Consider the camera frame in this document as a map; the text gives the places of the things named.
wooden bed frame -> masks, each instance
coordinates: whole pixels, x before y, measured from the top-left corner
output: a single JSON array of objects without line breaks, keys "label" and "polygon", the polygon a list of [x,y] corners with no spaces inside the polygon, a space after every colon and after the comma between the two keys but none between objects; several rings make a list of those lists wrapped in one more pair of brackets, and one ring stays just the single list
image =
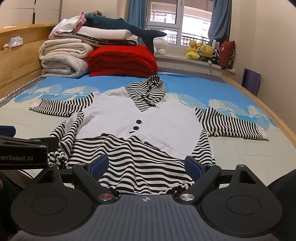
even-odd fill
[{"label": "wooden bed frame", "polygon": [[[55,24],[34,24],[0,30],[0,99],[41,75],[41,64],[37,53],[54,26]],[[23,45],[3,50],[3,45],[8,43],[10,38],[19,35],[23,38]],[[296,135],[284,121],[236,81],[228,76],[222,75],[222,77],[265,111],[296,148]]]}]

metal knob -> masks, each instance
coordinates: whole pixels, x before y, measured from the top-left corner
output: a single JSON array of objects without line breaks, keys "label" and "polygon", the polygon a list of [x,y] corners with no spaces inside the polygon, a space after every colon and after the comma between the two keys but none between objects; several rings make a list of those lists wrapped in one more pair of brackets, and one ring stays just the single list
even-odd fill
[{"label": "metal knob", "polygon": [[190,193],[184,193],[180,196],[180,199],[182,201],[188,202],[188,201],[192,201],[194,199],[194,196]]},{"label": "metal knob", "polygon": [[99,199],[101,201],[110,201],[113,199],[113,195],[111,193],[103,193],[99,196]]}]

wooden headboard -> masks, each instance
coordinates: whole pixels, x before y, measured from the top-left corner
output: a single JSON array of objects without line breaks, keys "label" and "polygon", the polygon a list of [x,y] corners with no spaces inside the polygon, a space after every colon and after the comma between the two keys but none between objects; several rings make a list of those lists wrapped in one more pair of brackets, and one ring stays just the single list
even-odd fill
[{"label": "wooden headboard", "polygon": [[[0,99],[41,75],[38,50],[55,24],[34,24],[0,30]],[[12,37],[23,45],[3,50]]]}]

shark plush toy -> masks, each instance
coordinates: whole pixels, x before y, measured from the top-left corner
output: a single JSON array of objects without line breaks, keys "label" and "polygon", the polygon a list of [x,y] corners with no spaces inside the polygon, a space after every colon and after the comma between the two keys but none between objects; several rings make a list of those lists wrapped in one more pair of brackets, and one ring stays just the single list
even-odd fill
[{"label": "shark plush toy", "polygon": [[95,13],[86,13],[86,23],[83,26],[92,27],[92,28],[101,28],[101,29],[127,29],[133,35],[140,37],[147,48],[154,53],[153,40],[157,37],[164,37],[167,34],[158,30],[152,29],[141,29],[135,25],[132,25],[122,18],[113,19],[106,18],[103,16],[98,16]]}]

bed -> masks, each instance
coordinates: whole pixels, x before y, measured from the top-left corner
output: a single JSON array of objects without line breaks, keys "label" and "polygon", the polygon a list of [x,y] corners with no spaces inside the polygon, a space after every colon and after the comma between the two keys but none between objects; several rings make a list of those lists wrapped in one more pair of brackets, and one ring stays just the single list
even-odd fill
[{"label": "bed", "polygon": [[[1,59],[5,60],[0,66],[0,125],[15,126],[15,137],[18,138],[49,136],[66,120],[30,111],[28,106],[36,99],[47,97],[65,101],[84,98],[94,91],[102,93],[144,80],[120,76],[40,78],[37,52],[53,26],[17,26],[0,31],[2,46],[11,37],[21,35],[24,38],[24,45],[0,51]],[[269,141],[211,137],[216,163],[221,168],[234,169],[238,164],[245,164],[266,185],[296,169],[295,134],[272,110],[238,83],[227,76],[161,66],[158,74],[167,93],[184,105],[200,109],[213,107],[224,115],[256,123],[266,131]],[[34,177],[39,170],[27,172]],[[19,171],[5,171],[5,174],[20,186],[25,187],[30,181]]]}]

